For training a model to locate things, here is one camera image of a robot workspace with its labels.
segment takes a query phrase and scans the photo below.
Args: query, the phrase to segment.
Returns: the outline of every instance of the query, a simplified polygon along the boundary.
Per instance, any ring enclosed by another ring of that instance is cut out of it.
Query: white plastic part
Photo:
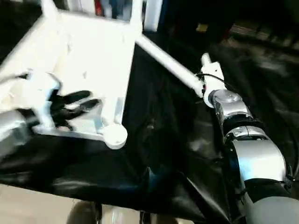
[[[163,0],[147,0],[144,29],[156,32],[159,25]]]
[[[47,103],[43,105],[44,110],[34,105],[42,117],[42,124],[36,126],[35,131],[101,140],[113,149],[122,147],[128,134],[121,122],[135,40],[142,33],[142,1],[133,1],[130,23],[57,10],[51,0],[42,0],[42,6],[44,15],[5,59],[0,67],[0,77],[32,69],[54,74],[62,82],[60,95],[91,91],[92,97],[102,100],[102,104],[71,120],[74,131],[56,129],[43,119],[43,115],[49,113]],[[43,86],[45,79],[40,76],[37,79],[40,84],[36,86],[48,89]],[[34,102],[47,97],[47,94],[30,94],[37,91],[35,89],[26,91],[30,99],[22,91],[24,85],[27,85],[26,80],[12,80],[0,85],[1,111],[33,107]]]
[[[199,97],[203,96],[203,82],[199,80],[192,72],[190,72],[170,55],[165,53],[147,37],[139,37],[137,39],[137,43],[154,59],[167,68],[173,75],[181,80],[186,86],[193,89]]]
[[[204,53],[201,57],[202,68],[201,72],[206,74],[211,74],[222,80],[224,76],[221,70],[221,66],[218,62],[211,62],[210,56],[208,53]],[[226,90],[224,83],[214,77],[204,76],[206,90],[204,93],[204,102],[207,106],[214,108],[212,103],[209,101],[209,95],[215,90]]]
[[[122,125],[108,125],[103,129],[104,142],[111,149],[120,149],[126,143],[128,132]]]
[[[49,19],[57,18],[58,10],[52,0],[42,0],[42,11],[43,15]]]

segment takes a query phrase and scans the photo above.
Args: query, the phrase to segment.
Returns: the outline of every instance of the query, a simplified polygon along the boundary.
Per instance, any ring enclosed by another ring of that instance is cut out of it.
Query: black cable
[[[219,78],[219,77],[217,77],[217,76],[215,76],[215,75],[207,74],[207,73],[197,73],[197,74],[195,74],[195,75],[198,76],[198,77],[200,77],[200,78],[202,78],[202,77],[204,77],[204,76],[213,77],[213,78],[215,78],[215,79],[221,81],[222,83],[224,83],[224,84],[225,84],[227,87],[229,87],[231,90],[235,91],[236,93],[238,92],[238,91],[235,90],[235,88],[234,88],[231,84],[229,84],[228,82],[224,81],[222,78]]]

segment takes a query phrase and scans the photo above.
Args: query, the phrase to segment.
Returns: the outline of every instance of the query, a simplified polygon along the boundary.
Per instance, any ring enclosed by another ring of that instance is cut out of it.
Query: white metal frame
[[[96,60],[98,55],[95,54],[94,48],[97,48],[98,51],[101,51],[101,49],[93,44],[97,43],[97,37],[101,37],[101,34],[106,34],[106,38],[101,41],[105,41],[103,44],[108,46],[106,47],[105,55],[100,56],[101,64],[104,66],[103,69],[105,69],[107,74],[119,73],[120,75],[115,77],[113,75],[106,76],[106,86],[101,86],[106,91],[102,100],[103,107],[100,114],[102,126],[100,128],[97,129],[95,123],[87,123],[86,120],[81,119],[79,121],[71,121],[74,122],[72,125],[79,127],[78,132],[64,132],[54,127],[45,128],[43,124],[36,128],[37,132],[102,140],[112,149],[121,148],[127,139],[127,131],[121,125],[121,122],[135,44],[140,45],[185,85],[193,89],[199,97],[203,97],[203,81],[199,80],[192,72],[142,34],[142,0],[133,0],[132,15],[129,23],[59,11],[52,0],[42,0],[42,9],[43,16],[2,64],[0,77],[4,77],[7,74],[20,73],[28,67],[37,71],[54,71],[58,78],[63,78],[63,75],[67,74],[67,79],[62,81],[69,84],[68,88],[70,89],[62,94],[72,92],[74,91],[72,89],[73,83],[76,81],[76,77],[73,76],[74,73],[83,74],[86,68],[93,69],[93,71],[97,70]],[[93,35],[89,34],[88,32],[91,32],[93,29],[96,29]],[[118,50],[115,45],[121,47],[121,50]],[[37,57],[32,56],[32,50],[37,52],[37,54],[34,54]],[[82,60],[82,55],[87,55],[89,57],[88,60]],[[114,56],[116,61],[111,64],[111,58],[113,59]],[[105,65],[105,60],[110,60],[107,63],[111,65]],[[78,80],[79,87],[84,89],[84,80],[82,78]],[[1,86],[0,92],[2,95],[5,95],[5,92],[9,94],[9,91],[14,88],[14,91],[19,93],[18,100],[20,105],[26,102],[26,100],[32,104],[34,94],[26,97],[26,93],[31,91],[27,89],[25,92],[22,92],[20,86],[10,82]],[[43,113],[47,111],[45,108],[35,109],[42,110]]]

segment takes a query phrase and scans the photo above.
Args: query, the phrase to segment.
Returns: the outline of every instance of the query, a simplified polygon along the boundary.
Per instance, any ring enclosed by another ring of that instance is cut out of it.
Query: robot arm
[[[89,91],[78,91],[66,96],[59,96],[61,83],[47,72],[28,71],[25,75],[12,78],[24,78],[30,85],[24,94],[30,101],[30,109],[14,109],[0,113],[0,158],[12,153],[17,147],[26,144],[37,132],[36,127],[66,127],[73,130],[69,120],[81,116],[94,108],[99,101],[89,98]],[[73,109],[66,105],[79,102]]]
[[[202,58],[202,72],[222,80],[219,63]],[[249,224],[295,224],[299,201],[291,198],[281,183],[286,179],[285,159],[274,142],[254,119],[240,95],[213,77],[204,77],[204,101],[215,109],[223,134],[228,168],[243,201]]]

